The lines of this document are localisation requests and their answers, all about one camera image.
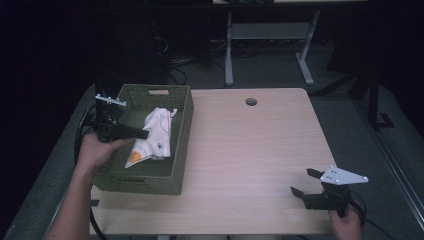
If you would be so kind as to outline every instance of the olive green basket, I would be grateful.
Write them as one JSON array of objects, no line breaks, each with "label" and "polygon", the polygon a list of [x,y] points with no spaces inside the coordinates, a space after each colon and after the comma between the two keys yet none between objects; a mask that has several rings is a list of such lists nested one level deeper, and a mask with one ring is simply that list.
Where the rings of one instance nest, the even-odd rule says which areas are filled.
[{"label": "olive green basket", "polygon": [[121,148],[99,168],[93,184],[103,191],[180,195],[183,185],[187,145],[193,116],[193,98],[188,86],[124,85],[119,93],[124,114],[119,122],[142,129],[144,119],[156,107],[177,113],[171,125],[171,157],[164,160],[148,159],[129,168],[125,163],[133,144]]}]

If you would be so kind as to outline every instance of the wooden table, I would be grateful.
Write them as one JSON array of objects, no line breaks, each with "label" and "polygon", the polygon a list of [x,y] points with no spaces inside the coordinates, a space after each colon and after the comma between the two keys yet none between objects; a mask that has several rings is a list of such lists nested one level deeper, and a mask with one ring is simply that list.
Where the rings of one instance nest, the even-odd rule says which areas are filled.
[{"label": "wooden table", "polygon": [[[192,90],[193,122],[180,196],[92,189],[106,234],[314,234],[326,211],[290,186],[320,193],[306,168],[335,165],[303,89]],[[255,98],[256,106],[248,106]]]}]

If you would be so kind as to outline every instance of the floor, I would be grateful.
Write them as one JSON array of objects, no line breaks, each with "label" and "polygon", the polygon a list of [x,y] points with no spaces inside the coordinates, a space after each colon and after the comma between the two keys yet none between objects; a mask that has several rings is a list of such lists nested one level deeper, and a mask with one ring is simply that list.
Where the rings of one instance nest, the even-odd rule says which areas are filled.
[{"label": "floor", "polygon": [[[190,62],[171,70],[170,84],[183,83],[193,89],[225,87],[224,57],[220,42],[213,44],[216,57],[208,63]],[[326,71],[333,46],[315,43],[306,59],[315,79],[314,86],[306,86],[294,53],[302,42],[239,42],[233,59],[234,86],[232,88],[304,88],[315,92],[343,74]],[[175,63],[186,62],[178,57]],[[379,112],[387,113],[395,128],[376,132],[366,120],[367,97],[352,101],[348,97],[351,83],[321,97],[311,97],[330,149],[337,165],[352,172],[369,176],[370,182],[352,185],[365,200],[367,217],[389,232],[394,239],[424,239],[424,226],[417,219],[423,212],[420,199],[424,198],[421,183],[424,175],[424,140],[402,114],[393,95],[380,87]],[[72,138],[77,121],[94,94],[93,88],[81,99],[75,113],[47,161],[37,182],[24,202],[5,239],[40,239],[48,228],[57,205],[66,189],[72,173]],[[397,164],[416,194],[402,190],[403,177],[391,170]],[[305,236],[308,239],[334,239],[329,235]],[[366,223],[363,239],[388,239],[373,224]],[[154,239],[155,236],[109,236],[108,239]],[[282,239],[301,239],[298,236],[282,236]]]}]

